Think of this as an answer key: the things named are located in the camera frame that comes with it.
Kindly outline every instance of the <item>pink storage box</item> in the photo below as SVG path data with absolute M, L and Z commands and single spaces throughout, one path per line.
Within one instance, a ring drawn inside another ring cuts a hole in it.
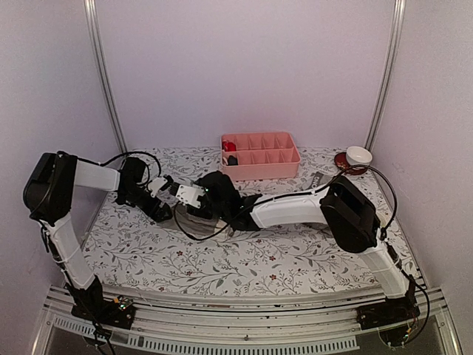
M 223 142 L 236 145 L 236 152 L 221 151 L 221 171 L 233 181 L 294 178 L 301 156 L 287 132 L 241 133 L 223 135 Z M 229 166 L 225 159 L 233 155 L 238 165 Z

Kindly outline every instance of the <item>table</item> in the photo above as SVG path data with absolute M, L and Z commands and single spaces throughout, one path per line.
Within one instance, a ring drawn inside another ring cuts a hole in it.
M 302 162 L 294 179 L 245 181 L 235 186 L 243 195 L 300 190 L 314 172 L 337 173 L 333 159 L 339 151 L 299 148 Z M 148 152 L 159 158 L 163 174 L 177 182 L 190 183 L 219 167 L 217 147 Z M 156 175 L 152 159 L 142 159 Z M 371 172 L 350 179 L 388 219 L 389 207 Z M 85 258 L 102 283 L 229 297 L 319 294 L 378 285 L 360 259 L 337 246 L 328 228 L 275 226 L 194 242 L 180 231 L 156 224 L 139 209 L 117 205 L 115 197 L 115 193 L 107 196 L 84 246 Z M 396 222 L 388 240 L 404 267 L 415 274 L 417 267 Z

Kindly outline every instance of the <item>perforated metal strip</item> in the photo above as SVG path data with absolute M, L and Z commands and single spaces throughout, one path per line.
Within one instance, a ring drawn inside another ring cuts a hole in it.
M 79 319 L 56 314 L 54 326 L 83 337 L 94 337 L 94 327 L 89 322 Z M 123 343 L 114 341 L 113 337 L 111 342 L 127 348 L 165 355 L 309 355 L 339 354 L 359 349 L 355 337 L 284 345 L 204 345 L 129 334 Z

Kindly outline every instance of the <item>brown plate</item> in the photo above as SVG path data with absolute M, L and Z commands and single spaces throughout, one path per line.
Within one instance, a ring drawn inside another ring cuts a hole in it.
M 340 170 L 343 170 L 343 169 L 346 169 L 346 168 L 350 167 L 349 163 L 347 162 L 347 153 L 346 152 L 338 153 L 335 156 L 334 160 L 335 160 L 335 165 L 337 165 L 337 167 Z M 367 168 L 353 169 L 353 170 L 350 170 L 350 171 L 346 172 L 346 174 L 348 174 L 348 175 L 361 175 L 361 174 L 364 174 L 365 172 L 367 172 L 367 170 L 368 170 Z

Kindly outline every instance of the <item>white bowl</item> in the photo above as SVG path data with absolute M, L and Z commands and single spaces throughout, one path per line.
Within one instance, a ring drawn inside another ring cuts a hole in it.
M 347 162 L 349 165 L 370 165 L 372 154 L 360 146 L 351 146 L 347 149 Z

